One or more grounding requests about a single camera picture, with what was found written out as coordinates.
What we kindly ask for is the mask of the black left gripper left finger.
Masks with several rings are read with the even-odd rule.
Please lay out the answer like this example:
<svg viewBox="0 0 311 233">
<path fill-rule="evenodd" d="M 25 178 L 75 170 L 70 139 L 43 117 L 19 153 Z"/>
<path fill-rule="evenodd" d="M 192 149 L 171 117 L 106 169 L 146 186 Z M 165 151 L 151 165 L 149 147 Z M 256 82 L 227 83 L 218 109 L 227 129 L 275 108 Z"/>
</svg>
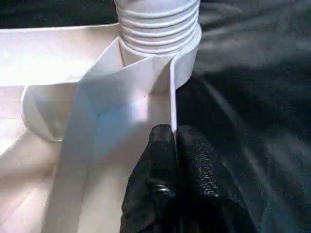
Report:
<svg viewBox="0 0 311 233">
<path fill-rule="evenodd" d="M 176 226 L 177 160 L 171 126 L 152 128 L 121 206 L 122 233 L 173 233 Z"/>
</svg>

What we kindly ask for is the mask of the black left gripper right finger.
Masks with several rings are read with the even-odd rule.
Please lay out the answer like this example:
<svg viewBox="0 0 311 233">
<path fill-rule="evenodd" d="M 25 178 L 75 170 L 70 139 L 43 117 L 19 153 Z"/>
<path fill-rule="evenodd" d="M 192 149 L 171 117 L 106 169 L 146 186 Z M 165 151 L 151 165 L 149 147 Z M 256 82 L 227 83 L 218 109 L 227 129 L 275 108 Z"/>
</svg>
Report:
<svg viewBox="0 0 311 233">
<path fill-rule="evenodd" d="M 201 233 L 255 233 L 243 197 L 205 136 L 190 126 L 177 130 L 184 193 Z"/>
</svg>

